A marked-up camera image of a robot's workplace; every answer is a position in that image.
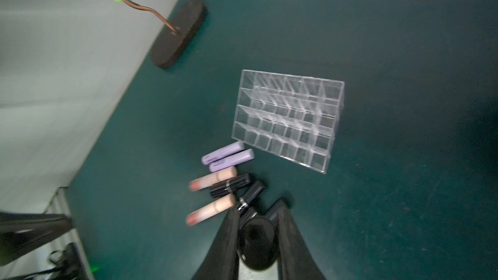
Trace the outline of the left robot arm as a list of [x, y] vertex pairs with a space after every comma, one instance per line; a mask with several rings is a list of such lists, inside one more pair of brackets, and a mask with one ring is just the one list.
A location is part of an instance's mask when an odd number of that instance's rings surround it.
[[10, 264], [73, 229], [64, 214], [1, 212], [1, 266]]

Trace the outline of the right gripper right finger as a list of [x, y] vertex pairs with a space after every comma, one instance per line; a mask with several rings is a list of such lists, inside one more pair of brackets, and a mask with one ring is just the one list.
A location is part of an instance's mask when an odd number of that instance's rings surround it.
[[278, 208], [276, 218], [280, 251], [279, 279], [326, 279], [287, 206]]

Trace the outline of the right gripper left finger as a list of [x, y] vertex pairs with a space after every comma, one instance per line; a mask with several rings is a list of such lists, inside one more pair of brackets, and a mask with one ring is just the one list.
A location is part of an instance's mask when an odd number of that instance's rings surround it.
[[227, 212], [206, 257], [192, 277], [193, 280], [238, 279], [239, 219], [240, 214], [236, 208], [232, 208]]

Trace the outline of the black lipstick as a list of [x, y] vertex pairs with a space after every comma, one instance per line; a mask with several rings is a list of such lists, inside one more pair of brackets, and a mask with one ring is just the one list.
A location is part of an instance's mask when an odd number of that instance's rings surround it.
[[234, 194], [239, 189], [248, 187], [253, 182], [252, 176], [249, 173], [244, 173], [225, 181], [220, 181], [210, 187], [211, 198], [221, 198], [227, 194]]
[[265, 190], [265, 188], [265, 184], [262, 181], [257, 180], [245, 191], [244, 194], [242, 194], [235, 205], [236, 210], [241, 216], [248, 211], [251, 204]]
[[284, 199], [277, 200], [263, 215], [249, 207], [239, 220], [237, 252], [248, 268], [266, 270], [277, 259], [278, 210], [281, 207], [287, 207]]

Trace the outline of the clear acrylic lipstick organizer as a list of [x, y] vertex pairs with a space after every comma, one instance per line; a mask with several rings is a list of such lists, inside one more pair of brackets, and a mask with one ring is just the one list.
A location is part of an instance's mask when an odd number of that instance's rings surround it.
[[244, 69], [232, 138], [324, 174], [344, 97], [343, 81]]

